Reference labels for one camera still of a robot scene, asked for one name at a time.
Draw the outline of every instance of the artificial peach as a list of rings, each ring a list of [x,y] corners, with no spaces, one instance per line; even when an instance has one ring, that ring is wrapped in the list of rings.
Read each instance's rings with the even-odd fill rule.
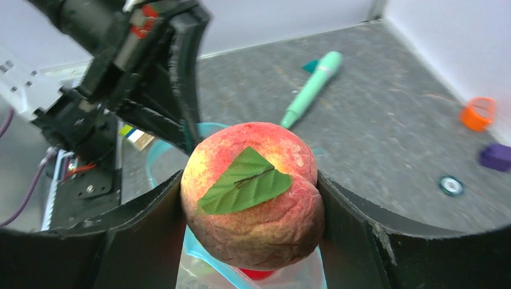
[[[198,201],[248,146],[291,176],[289,189],[235,213],[198,214]],[[188,226],[213,257],[238,268],[277,270],[309,256],[323,235],[317,181],[314,154],[298,136],[272,123],[242,123],[196,147],[183,172],[181,200]]]

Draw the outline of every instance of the red wire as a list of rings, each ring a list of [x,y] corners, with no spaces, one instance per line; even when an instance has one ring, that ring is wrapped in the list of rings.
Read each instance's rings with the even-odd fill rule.
[[[76,175],[77,173],[80,173],[80,172],[86,172],[92,168],[96,167],[95,164],[88,164],[86,166],[82,166],[82,167],[77,167],[76,169],[70,171],[69,173],[67,173],[66,175],[66,179],[69,178],[70,176],[72,175]]]

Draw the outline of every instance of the green marker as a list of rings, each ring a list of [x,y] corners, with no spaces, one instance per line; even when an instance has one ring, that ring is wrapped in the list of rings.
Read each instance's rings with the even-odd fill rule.
[[[318,61],[316,69],[286,109],[280,125],[289,129],[312,104],[323,85],[335,74],[342,64],[342,55],[337,51],[327,53]]]

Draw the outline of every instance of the gray tabletop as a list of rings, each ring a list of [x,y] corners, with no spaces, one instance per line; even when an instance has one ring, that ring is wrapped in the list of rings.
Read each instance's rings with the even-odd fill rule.
[[[279,123],[309,75],[306,62],[337,50],[340,74],[292,131],[322,149],[318,167],[342,186],[391,211],[458,231],[511,220],[511,176],[478,165],[495,140],[458,121],[461,104],[383,23],[373,23],[200,60],[203,121]],[[124,201],[149,190],[146,152],[124,149]],[[170,176],[183,160],[163,157]],[[465,183],[443,194],[442,175]]]

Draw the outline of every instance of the purple block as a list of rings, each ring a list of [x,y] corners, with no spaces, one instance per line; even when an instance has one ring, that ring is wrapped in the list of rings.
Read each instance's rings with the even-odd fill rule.
[[[481,151],[479,163],[483,167],[509,172],[511,170],[511,147],[499,143],[490,144]]]

